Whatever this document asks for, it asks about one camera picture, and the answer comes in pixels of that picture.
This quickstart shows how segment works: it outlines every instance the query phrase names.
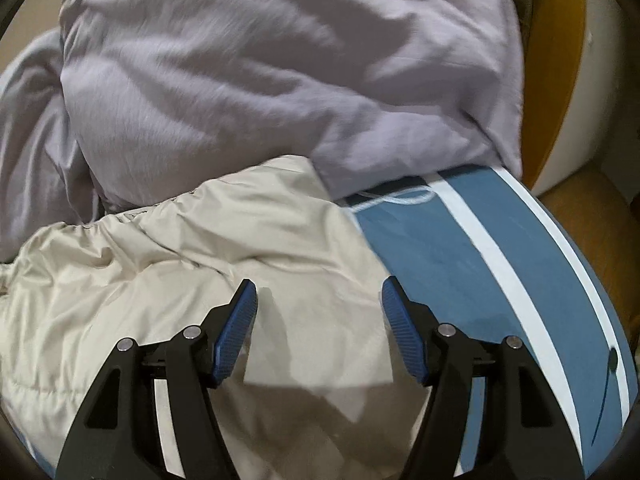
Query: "wrinkled fabric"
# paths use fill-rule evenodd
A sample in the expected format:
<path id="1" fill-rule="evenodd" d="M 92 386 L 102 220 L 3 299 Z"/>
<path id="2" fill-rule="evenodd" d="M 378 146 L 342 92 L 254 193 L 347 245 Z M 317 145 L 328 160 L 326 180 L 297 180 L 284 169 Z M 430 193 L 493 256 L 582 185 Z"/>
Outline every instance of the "wrinkled fabric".
<path id="1" fill-rule="evenodd" d="M 331 198 L 520 173 L 511 0 L 63 0 L 70 124 L 112 211 L 283 154 Z"/>
<path id="2" fill-rule="evenodd" d="M 211 394 L 240 478 L 388 478 L 426 392 L 386 331 L 387 276 L 300 157 L 87 226 L 44 228 L 0 266 L 2 408 L 56 465 L 120 338 L 171 338 L 249 278 L 258 314 L 248 354 Z M 179 472 L 179 461 L 167 466 Z"/>
<path id="3" fill-rule="evenodd" d="M 37 229 L 98 218 L 89 167 L 68 127 L 59 30 L 36 38 L 0 76 L 0 262 Z"/>

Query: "wooden floor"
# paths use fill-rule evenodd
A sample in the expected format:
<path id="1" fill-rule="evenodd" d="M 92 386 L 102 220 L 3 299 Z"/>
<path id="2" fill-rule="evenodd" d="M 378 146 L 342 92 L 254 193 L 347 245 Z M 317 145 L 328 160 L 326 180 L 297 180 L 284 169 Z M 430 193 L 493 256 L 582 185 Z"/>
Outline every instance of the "wooden floor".
<path id="1" fill-rule="evenodd" d="M 541 200 L 590 262 L 635 349 L 640 333 L 640 222 L 616 187 L 593 167 L 569 177 Z"/>

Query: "cream garment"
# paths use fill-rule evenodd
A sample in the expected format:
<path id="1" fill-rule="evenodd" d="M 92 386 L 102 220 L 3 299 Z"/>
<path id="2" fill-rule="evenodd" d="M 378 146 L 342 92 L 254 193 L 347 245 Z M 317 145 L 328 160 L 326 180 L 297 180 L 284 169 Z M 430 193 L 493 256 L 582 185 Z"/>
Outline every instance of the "cream garment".
<path id="1" fill-rule="evenodd" d="M 0 267 L 2 407 L 55 465 L 118 339 L 168 339 L 250 278 L 248 354 L 212 393 L 241 478 L 386 478 L 425 401 L 385 327 L 387 275 L 295 156 L 88 226 L 54 224 Z M 161 426 L 168 417 L 159 410 Z"/>

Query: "blue and white striped surface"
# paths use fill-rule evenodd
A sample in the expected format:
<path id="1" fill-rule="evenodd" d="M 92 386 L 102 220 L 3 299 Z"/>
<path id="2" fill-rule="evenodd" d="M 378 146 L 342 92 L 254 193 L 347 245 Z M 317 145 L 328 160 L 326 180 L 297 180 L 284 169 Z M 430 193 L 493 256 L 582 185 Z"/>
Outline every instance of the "blue and white striped surface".
<path id="1" fill-rule="evenodd" d="M 593 472 L 638 394 L 634 363 L 599 280 L 540 203 L 505 170 L 468 167 L 385 184 L 346 205 L 408 296 L 438 320 L 473 338 L 523 339 Z M 619 364 L 609 373 L 612 349 Z M 475 380 L 464 471 L 475 460 L 483 399 Z"/>

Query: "silver screw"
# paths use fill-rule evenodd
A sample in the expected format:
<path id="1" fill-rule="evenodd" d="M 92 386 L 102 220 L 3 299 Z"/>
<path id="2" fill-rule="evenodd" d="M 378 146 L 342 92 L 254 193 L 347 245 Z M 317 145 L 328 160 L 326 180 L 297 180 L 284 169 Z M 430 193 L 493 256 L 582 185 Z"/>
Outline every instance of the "silver screw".
<path id="1" fill-rule="evenodd" d="M 514 350 L 519 350 L 520 348 L 522 348 L 522 339 L 520 339 L 516 335 L 510 335 L 507 338 L 507 345 Z"/>
<path id="2" fill-rule="evenodd" d="M 133 346 L 133 339 L 130 337 L 125 337 L 120 341 L 118 341 L 116 348 L 121 352 L 126 352 L 127 350 L 131 350 L 132 346 Z"/>
<path id="3" fill-rule="evenodd" d="M 451 337 L 456 335 L 456 327 L 449 323 L 443 323 L 438 327 L 438 333 L 444 337 Z"/>
<path id="4" fill-rule="evenodd" d="M 182 331 L 182 335 L 187 339 L 196 339 L 201 333 L 202 330 L 197 325 L 188 326 Z"/>

